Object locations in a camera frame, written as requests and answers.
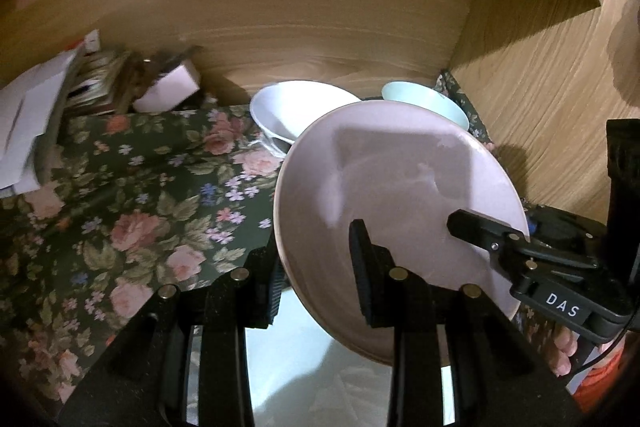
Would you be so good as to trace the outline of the orange right sleeve forearm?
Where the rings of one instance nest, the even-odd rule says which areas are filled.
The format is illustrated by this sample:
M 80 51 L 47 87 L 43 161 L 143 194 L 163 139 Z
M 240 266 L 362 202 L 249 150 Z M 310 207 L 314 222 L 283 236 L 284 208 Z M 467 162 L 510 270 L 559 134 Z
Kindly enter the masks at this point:
M 582 413 L 592 411 L 613 388 L 628 365 L 631 345 L 631 340 L 623 339 L 605 359 L 589 369 L 573 393 Z

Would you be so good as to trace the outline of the right hand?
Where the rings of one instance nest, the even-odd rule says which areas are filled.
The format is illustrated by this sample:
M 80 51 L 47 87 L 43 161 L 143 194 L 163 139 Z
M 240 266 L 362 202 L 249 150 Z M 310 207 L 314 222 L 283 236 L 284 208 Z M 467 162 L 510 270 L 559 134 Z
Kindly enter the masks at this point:
M 577 348 L 577 335 L 567 327 L 556 324 L 550 338 L 544 345 L 544 359 L 556 377 L 564 377 L 570 373 L 572 370 L 570 358 L 576 353 Z M 613 348 L 613 343 L 600 346 L 596 363 L 593 363 L 591 367 L 600 369 L 607 366 L 611 360 L 617 357 L 618 351 L 620 351 L 620 346 Z

